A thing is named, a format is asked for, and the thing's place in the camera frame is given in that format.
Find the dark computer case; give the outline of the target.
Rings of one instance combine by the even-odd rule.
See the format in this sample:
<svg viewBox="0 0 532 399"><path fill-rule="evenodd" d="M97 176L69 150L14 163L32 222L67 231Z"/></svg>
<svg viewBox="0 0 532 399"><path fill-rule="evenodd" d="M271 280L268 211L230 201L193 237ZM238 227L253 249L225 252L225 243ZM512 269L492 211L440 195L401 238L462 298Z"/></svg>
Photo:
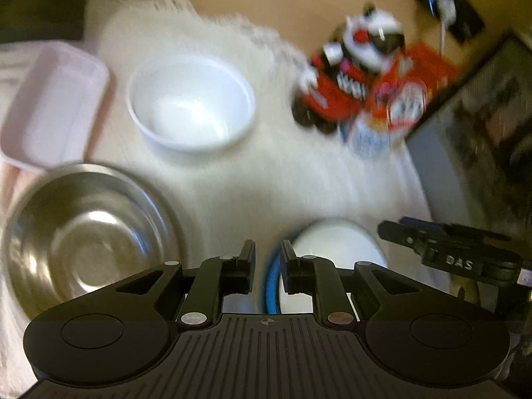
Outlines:
<svg viewBox="0 0 532 399"><path fill-rule="evenodd" d="M531 239L531 34L512 30L407 138L434 221Z"/></svg>

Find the red granola cereal bag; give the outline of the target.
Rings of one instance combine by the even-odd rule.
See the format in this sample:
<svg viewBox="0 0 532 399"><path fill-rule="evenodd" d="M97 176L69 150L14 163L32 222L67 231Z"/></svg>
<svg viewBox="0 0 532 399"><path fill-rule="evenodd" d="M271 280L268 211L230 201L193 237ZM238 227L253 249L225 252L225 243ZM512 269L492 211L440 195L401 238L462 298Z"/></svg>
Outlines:
<svg viewBox="0 0 532 399"><path fill-rule="evenodd" d="M388 155L458 75L456 65L424 42L408 46L372 85L361 112L343 136L345 145L363 158Z"/></svg>

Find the stainless steel bowl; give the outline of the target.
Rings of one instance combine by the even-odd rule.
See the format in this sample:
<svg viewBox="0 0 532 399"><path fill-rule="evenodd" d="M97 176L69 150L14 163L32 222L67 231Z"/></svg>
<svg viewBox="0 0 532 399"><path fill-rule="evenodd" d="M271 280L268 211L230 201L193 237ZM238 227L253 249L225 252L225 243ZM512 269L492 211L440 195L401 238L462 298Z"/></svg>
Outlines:
<svg viewBox="0 0 532 399"><path fill-rule="evenodd" d="M1 246L8 292L27 320L64 301L183 258L184 240L153 184L101 164L54 169L10 213Z"/></svg>

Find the red white robot figure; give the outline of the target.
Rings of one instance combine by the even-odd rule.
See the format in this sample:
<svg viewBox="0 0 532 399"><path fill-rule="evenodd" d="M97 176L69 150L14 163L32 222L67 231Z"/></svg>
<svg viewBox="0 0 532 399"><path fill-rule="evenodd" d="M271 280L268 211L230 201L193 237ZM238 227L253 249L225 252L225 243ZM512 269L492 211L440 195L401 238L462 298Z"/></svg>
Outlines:
<svg viewBox="0 0 532 399"><path fill-rule="evenodd" d="M355 117L376 80L405 48L401 22L367 4L308 59L291 104L294 121L329 135Z"/></svg>

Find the white plastic bowl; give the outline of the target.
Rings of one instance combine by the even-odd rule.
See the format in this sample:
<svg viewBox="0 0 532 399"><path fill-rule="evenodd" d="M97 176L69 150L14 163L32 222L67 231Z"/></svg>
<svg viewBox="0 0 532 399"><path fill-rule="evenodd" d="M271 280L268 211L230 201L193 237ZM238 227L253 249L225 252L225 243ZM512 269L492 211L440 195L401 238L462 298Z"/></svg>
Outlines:
<svg viewBox="0 0 532 399"><path fill-rule="evenodd" d="M248 80L212 56L178 54L137 67L124 101L144 140L171 153L203 154L239 142L256 119Z"/></svg>

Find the pink plastic tray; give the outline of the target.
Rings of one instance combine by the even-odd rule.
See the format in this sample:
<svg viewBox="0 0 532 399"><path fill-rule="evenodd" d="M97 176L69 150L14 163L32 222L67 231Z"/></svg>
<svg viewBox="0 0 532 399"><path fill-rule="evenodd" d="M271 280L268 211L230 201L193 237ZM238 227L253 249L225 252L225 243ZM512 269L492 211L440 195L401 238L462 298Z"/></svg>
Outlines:
<svg viewBox="0 0 532 399"><path fill-rule="evenodd" d="M32 172L83 160L109 81L97 57L45 43L6 111L2 157Z"/></svg>

